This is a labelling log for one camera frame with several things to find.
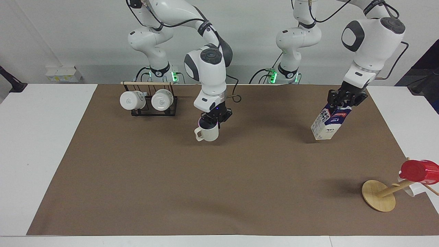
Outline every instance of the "brown table surface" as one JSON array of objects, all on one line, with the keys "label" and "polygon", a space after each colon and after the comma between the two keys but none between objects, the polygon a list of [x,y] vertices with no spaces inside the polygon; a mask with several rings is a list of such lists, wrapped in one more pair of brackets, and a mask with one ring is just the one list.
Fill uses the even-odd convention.
[{"label": "brown table surface", "polygon": [[238,86],[217,141],[197,142],[200,86],[175,86],[175,117],[132,117],[99,85],[28,235],[439,235],[426,194],[379,213],[361,196],[405,157],[371,98],[330,141],[310,126],[330,86]]}]

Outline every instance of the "mug holder stand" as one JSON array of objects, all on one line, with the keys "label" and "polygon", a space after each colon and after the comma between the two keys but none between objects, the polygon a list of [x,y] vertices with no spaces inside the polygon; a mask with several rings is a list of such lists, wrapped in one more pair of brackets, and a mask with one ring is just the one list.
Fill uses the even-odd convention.
[{"label": "mug holder stand", "polygon": [[[131,91],[127,85],[124,85],[124,87],[125,87],[126,91]],[[164,89],[171,91],[172,95],[174,95],[174,89],[172,86],[164,86]],[[134,91],[144,92],[140,89],[139,85],[137,85],[137,88],[134,85]],[[177,113],[177,103],[178,103],[177,96],[174,96],[174,102],[167,110],[158,111],[158,110],[154,109],[154,107],[152,107],[151,86],[148,86],[147,92],[149,93],[149,95],[145,96],[145,100],[146,100],[145,107],[142,109],[138,109],[138,110],[131,110],[132,116],[175,116],[175,114]]]}]

